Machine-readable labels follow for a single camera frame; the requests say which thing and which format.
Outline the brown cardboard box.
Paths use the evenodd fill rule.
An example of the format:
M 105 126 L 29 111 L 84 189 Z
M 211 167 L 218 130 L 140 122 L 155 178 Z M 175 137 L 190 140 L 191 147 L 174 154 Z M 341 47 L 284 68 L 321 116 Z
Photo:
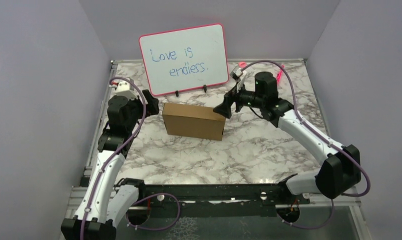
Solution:
M 166 102 L 162 118 L 169 135 L 221 141 L 226 119 L 211 107 Z

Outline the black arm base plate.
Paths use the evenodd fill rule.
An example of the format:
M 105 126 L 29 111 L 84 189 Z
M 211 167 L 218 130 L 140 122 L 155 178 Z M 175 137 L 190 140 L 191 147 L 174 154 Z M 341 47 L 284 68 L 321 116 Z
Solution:
M 139 199 L 126 216 L 133 220 L 168 218 L 275 217 L 276 207 L 285 210 L 309 204 L 302 195 L 291 195 L 275 183 L 255 184 L 144 184 L 125 181 L 139 189 Z

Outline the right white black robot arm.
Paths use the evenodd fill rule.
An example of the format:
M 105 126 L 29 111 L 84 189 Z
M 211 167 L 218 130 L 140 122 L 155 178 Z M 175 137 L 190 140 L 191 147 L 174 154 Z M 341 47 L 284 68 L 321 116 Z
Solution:
M 335 199 L 361 180 L 359 150 L 343 146 L 326 136 L 295 110 L 287 100 L 279 97 L 277 80 L 267 71 L 255 74 L 255 90 L 245 88 L 246 72 L 231 72 L 236 84 L 224 94 L 223 102 L 213 111 L 229 119 L 231 106 L 238 113 L 242 107 L 259 109 L 262 118 L 283 130 L 299 142 L 318 162 L 320 169 L 295 174 L 279 182 L 278 199 L 288 204 L 301 194 L 322 194 Z

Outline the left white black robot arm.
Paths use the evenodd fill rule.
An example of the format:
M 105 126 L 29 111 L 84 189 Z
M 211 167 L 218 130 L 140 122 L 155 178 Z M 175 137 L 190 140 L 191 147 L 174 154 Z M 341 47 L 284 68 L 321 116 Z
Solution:
M 65 218 L 61 232 L 66 240 L 114 240 L 117 225 L 133 205 L 146 199 L 138 185 L 125 186 L 111 197 L 113 186 L 133 140 L 144 120 L 159 113 L 159 100 L 149 90 L 143 98 L 120 93 L 108 101 L 108 123 L 98 139 L 98 154 L 93 176 L 74 216 Z

